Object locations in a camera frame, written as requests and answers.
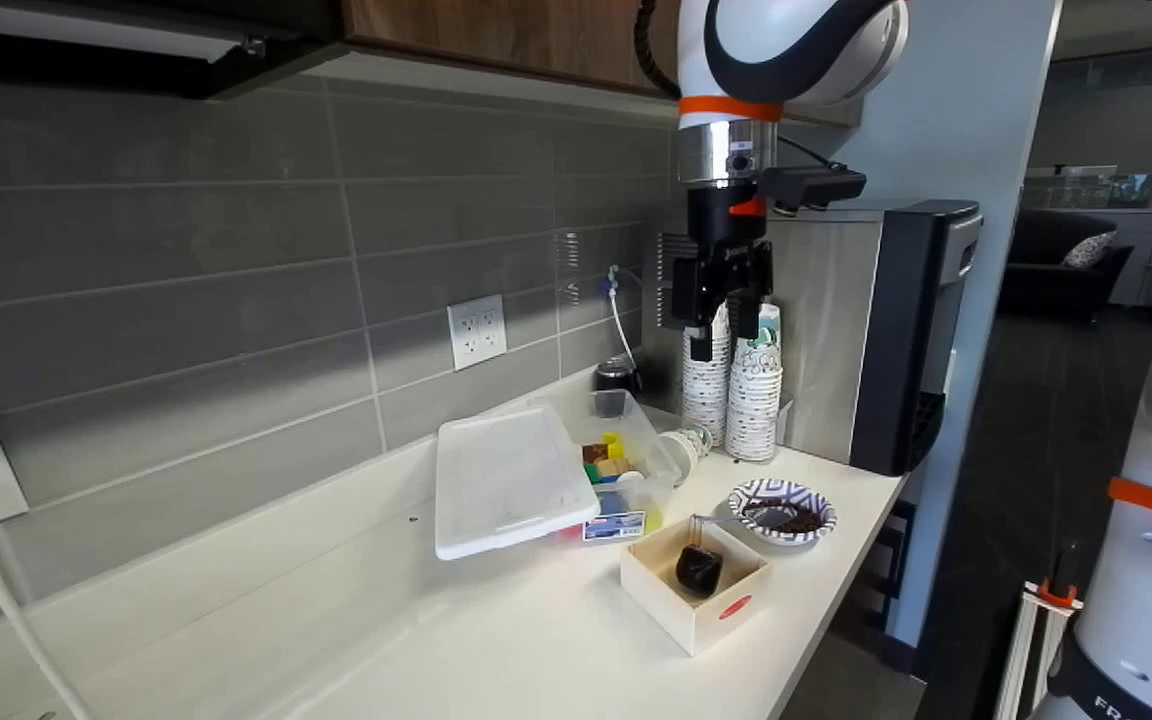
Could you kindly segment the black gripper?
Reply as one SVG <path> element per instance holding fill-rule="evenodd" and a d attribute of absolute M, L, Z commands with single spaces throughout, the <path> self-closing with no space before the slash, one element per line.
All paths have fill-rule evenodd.
<path fill-rule="evenodd" d="M 754 179 L 687 193 L 694 257 L 671 261 L 671 316 L 687 323 L 687 358 L 714 358 L 714 316 L 731 305 L 738 329 L 755 323 L 774 290 L 770 203 Z"/>

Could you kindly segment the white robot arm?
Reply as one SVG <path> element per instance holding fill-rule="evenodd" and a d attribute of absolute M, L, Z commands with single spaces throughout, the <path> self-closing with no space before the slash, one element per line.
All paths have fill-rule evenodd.
<path fill-rule="evenodd" d="M 703 235 L 754 242 L 784 206 L 963 186 L 987 218 L 1022 179 L 1062 0 L 682 0 L 682 145 Z M 1152 720 L 1152 365 L 1084 614 L 1032 720 Z"/>

